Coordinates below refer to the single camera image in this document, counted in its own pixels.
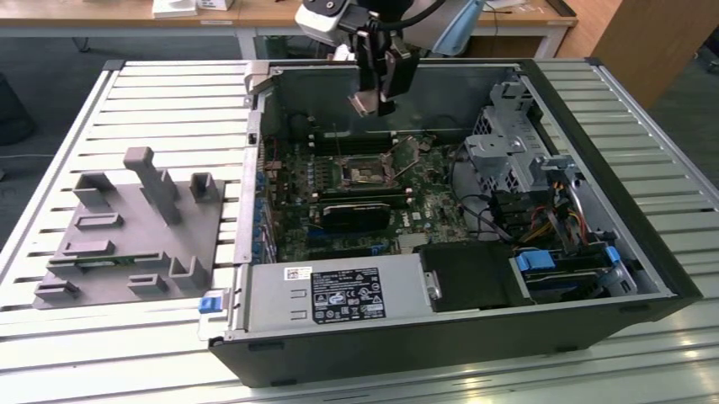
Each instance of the black plastic cover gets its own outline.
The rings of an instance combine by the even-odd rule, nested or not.
[[[442,297],[437,312],[527,306],[510,265],[511,248],[501,242],[442,242],[417,248],[423,271],[434,273]]]

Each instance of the circuit board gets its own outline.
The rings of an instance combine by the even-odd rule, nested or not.
[[[338,159],[366,162],[377,156],[346,157],[314,156],[302,146],[290,147],[285,155],[286,169],[277,174],[274,187],[277,201],[275,221],[278,225],[278,261],[295,262],[313,259],[342,258],[347,256],[374,256],[411,253],[413,247],[433,242],[455,242],[470,237],[467,224],[453,191],[446,183],[447,153],[453,146],[431,146],[431,138],[401,139],[391,157],[393,173],[389,187],[409,189],[407,204],[403,209],[393,209],[389,226],[381,231],[329,234],[311,217],[321,209],[313,194],[322,184],[345,187]],[[329,163],[329,174],[319,167]],[[351,179],[361,178],[365,170],[357,170]],[[377,172],[367,168],[367,179],[375,182]]]

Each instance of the blue plastic clip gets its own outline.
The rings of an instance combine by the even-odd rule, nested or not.
[[[527,270],[557,268],[553,255],[547,250],[525,251],[519,254],[519,257],[525,259]]]
[[[201,306],[198,307],[198,310],[201,311],[201,314],[219,313],[223,311],[223,297],[203,297],[201,299]]]
[[[611,261],[611,266],[614,268],[622,262],[622,256],[619,255],[619,252],[617,251],[617,248],[614,248],[611,246],[605,248],[605,251],[607,252],[609,259]]]
[[[515,258],[517,266],[519,267],[519,272],[525,272],[530,270],[530,263],[527,262],[527,259],[521,255]]]

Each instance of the power supply label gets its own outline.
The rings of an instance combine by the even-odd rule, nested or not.
[[[317,324],[385,317],[378,268],[313,273],[313,320]]]

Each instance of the metal bracket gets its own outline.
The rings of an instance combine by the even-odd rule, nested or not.
[[[253,261],[253,221],[255,217],[255,187],[258,180],[258,147],[247,147],[239,196],[238,230],[235,233],[235,265]]]
[[[273,76],[282,71],[270,71],[269,61],[250,61],[246,69],[246,88],[249,95],[258,95],[273,86]]]

